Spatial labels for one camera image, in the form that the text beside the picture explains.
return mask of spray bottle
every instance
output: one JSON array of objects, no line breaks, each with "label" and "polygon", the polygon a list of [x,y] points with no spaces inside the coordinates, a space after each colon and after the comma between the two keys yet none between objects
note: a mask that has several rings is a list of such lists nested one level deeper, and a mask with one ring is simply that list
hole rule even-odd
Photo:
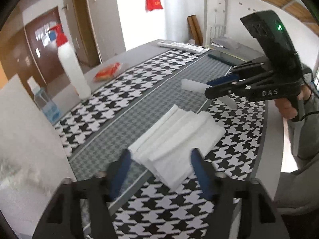
[{"label": "spray bottle", "polygon": [[89,98],[91,96],[91,89],[87,84],[73,47],[70,45],[67,37],[61,30],[61,24],[50,28],[50,30],[54,30],[56,32],[58,57],[66,75],[70,79],[71,84],[76,89],[81,100]]}]

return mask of plastic water bottle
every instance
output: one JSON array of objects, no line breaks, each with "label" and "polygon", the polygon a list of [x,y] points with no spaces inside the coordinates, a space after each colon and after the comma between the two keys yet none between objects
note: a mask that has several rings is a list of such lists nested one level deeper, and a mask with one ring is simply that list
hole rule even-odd
[{"label": "plastic water bottle", "polygon": [[50,99],[45,90],[39,86],[33,76],[28,79],[28,85],[34,95],[34,102],[38,108],[47,117],[51,124],[54,124],[60,118],[60,111],[57,105]]}]

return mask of human hand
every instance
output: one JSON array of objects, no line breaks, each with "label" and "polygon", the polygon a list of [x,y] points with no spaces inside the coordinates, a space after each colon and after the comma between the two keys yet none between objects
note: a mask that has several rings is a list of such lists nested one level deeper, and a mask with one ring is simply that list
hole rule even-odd
[{"label": "human hand", "polygon": [[[303,85],[297,98],[298,100],[306,101],[310,98],[310,96],[311,90],[306,85]],[[283,118],[291,120],[298,115],[297,110],[291,106],[291,103],[287,98],[275,99],[274,101]]]}]

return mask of folded cloth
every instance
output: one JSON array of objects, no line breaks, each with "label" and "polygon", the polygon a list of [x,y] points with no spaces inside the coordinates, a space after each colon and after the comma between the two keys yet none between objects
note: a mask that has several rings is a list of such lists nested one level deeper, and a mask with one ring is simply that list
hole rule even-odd
[{"label": "folded cloth", "polygon": [[186,112],[174,105],[129,149],[166,186],[176,190],[192,173],[190,153],[199,148],[203,157],[225,134],[209,112]]}]

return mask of blue gripper pad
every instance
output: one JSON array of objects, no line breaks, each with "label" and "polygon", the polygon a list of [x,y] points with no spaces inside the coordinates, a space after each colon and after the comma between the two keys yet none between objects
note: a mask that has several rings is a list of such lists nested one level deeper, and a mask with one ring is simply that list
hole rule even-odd
[{"label": "blue gripper pad", "polygon": [[211,201],[216,191],[213,188],[213,181],[215,170],[210,162],[204,161],[202,155],[197,148],[194,148],[191,153],[191,162],[197,176],[200,188],[203,192],[203,196],[206,200]]},{"label": "blue gripper pad", "polygon": [[233,82],[233,81],[238,81],[239,80],[239,76],[236,74],[227,74],[225,76],[222,76],[220,78],[208,81],[207,84],[210,86],[215,86],[215,85],[219,85],[219,84],[223,84],[223,83],[227,83],[227,82]]},{"label": "blue gripper pad", "polygon": [[106,170],[106,177],[109,181],[109,197],[115,200],[121,191],[123,182],[131,165],[131,153],[124,149],[119,160],[111,163]]}]

